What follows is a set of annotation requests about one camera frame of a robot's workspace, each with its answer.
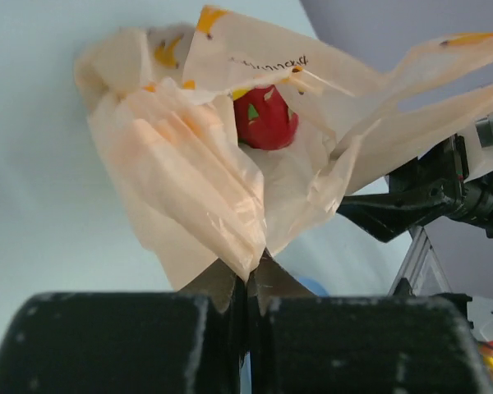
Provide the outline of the blue plastic plate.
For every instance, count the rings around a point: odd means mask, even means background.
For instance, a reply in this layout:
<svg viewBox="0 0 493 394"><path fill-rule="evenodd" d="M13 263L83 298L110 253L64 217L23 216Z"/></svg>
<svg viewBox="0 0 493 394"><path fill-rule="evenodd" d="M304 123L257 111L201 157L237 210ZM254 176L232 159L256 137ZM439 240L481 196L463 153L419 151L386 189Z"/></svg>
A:
<svg viewBox="0 0 493 394"><path fill-rule="evenodd" d="M316 296L328 297L329 292L316 280L309 277L298 277L297 280L308 291L312 292Z"/></svg>

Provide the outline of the translucent orange plastic bag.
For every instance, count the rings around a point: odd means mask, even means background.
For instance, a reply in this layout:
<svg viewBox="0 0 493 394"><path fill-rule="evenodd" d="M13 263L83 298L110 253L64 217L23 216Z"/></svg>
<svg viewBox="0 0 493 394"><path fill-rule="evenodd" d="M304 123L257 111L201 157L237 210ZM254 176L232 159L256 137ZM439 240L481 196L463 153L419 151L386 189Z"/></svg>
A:
<svg viewBox="0 0 493 394"><path fill-rule="evenodd" d="M126 28L86 49L75 81L140 243L174 289L215 260L247 279L351 195L493 112L493 84L399 103L493 63L493 32L417 45L380 73L317 39L219 7L196 25ZM265 151L237 137L233 93L274 85L299 116Z"/></svg>

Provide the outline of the red fake dragon fruit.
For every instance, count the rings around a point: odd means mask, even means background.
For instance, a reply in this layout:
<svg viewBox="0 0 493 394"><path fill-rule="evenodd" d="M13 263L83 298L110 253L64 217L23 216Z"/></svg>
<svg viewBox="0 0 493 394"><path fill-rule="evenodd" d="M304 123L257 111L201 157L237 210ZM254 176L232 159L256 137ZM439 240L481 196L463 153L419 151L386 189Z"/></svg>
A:
<svg viewBox="0 0 493 394"><path fill-rule="evenodd" d="M275 151L289 146L299 124L274 85L233 93L238 140L254 149Z"/></svg>

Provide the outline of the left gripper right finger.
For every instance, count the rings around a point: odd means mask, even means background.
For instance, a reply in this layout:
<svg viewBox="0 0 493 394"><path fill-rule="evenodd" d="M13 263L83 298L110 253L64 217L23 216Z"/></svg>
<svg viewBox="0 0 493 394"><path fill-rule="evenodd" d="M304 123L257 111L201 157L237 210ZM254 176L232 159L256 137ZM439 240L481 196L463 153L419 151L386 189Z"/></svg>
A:
<svg viewBox="0 0 493 394"><path fill-rule="evenodd" d="M318 296L263 253L246 285L255 393L492 393L467 295Z"/></svg>

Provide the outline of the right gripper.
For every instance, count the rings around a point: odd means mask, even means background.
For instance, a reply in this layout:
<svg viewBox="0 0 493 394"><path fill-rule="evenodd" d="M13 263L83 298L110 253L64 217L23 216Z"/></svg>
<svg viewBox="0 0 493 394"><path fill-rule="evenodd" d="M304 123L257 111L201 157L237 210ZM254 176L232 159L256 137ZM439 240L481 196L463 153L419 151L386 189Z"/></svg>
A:
<svg viewBox="0 0 493 394"><path fill-rule="evenodd" d="M388 193L348 196L338 212L382 242L440 217L493 238L493 113L391 172Z"/></svg>

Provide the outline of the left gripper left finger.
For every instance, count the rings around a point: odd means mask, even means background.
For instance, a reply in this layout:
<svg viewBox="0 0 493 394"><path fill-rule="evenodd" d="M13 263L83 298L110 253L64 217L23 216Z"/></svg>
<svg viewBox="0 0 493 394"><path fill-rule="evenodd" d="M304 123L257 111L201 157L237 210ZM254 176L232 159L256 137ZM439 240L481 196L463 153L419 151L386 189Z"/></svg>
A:
<svg viewBox="0 0 493 394"><path fill-rule="evenodd" d="M45 292L0 345L0 393L237 393L241 281L215 262L180 291Z"/></svg>

